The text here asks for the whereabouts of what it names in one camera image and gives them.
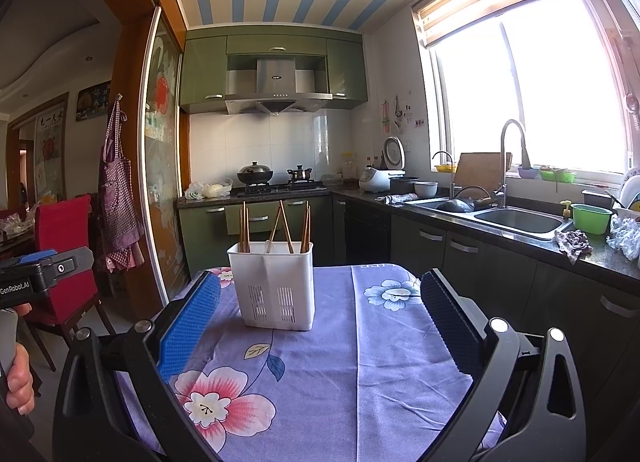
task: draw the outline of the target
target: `green bowl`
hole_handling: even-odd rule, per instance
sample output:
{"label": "green bowl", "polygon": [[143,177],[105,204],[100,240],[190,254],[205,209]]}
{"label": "green bowl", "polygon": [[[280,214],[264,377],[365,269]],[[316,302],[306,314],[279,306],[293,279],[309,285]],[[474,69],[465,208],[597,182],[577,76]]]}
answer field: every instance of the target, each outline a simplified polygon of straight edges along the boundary
{"label": "green bowl", "polygon": [[575,173],[569,171],[543,171],[541,169],[540,178],[551,182],[565,182],[567,184],[573,184],[575,180]]}
{"label": "green bowl", "polygon": [[574,226],[591,235],[603,235],[609,227],[612,211],[587,204],[571,204],[574,210]]}

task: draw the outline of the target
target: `white bowl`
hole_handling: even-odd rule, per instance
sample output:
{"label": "white bowl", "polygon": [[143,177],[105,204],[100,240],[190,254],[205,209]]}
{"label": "white bowl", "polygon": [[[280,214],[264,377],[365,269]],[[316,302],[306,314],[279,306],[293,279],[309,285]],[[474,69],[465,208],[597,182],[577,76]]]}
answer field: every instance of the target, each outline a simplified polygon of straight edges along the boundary
{"label": "white bowl", "polygon": [[420,198],[434,198],[438,191],[437,182],[414,182],[415,194]]}

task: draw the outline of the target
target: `pot lid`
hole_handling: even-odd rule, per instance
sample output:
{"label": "pot lid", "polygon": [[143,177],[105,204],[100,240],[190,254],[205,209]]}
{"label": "pot lid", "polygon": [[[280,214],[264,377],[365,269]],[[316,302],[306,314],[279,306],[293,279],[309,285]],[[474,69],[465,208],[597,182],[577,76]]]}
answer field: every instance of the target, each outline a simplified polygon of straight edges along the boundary
{"label": "pot lid", "polygon": [[268,173],[271,171],[269,166],[264,166],[253,161],[251,166],[244,166],[238,173]]}
{"label": "pot lid", "polygon": [[382,145],[382,153],[389,169],[404,169],[404,149],[397,137],[387,137]]}

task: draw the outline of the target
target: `window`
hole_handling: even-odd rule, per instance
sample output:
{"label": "window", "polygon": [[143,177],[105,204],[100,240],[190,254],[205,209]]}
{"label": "window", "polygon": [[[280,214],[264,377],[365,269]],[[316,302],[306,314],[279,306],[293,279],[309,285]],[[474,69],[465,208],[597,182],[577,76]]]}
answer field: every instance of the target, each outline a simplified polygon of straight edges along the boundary
{"label": "window", "polygon": [[[479,9],[454,0],[457,22],[433,19],[452,10],[443,0],[418,11],[440,92],[440,149],[456,161],[462,152],[498,151],[502,126],[519,119],[532,164],[625,172],[622,95],[585,1],[515,1],[475,0]],[[519,164],[515,128],[506,149]]]}

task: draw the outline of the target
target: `checkered apron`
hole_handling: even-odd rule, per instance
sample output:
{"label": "checkered apron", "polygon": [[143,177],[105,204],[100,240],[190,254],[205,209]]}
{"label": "checkered apron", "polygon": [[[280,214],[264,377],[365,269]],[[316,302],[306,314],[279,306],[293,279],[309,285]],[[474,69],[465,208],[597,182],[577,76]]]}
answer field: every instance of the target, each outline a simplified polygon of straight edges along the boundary
{"label": "checkered apron", "polygon": [[110,271],[144,262],[138,240],[144,233],[131,187],[131,162],[122,153],[120,129],[127,116],[116,100],[111,109],[100,162],[100,205],[105,236],[105,261]]}

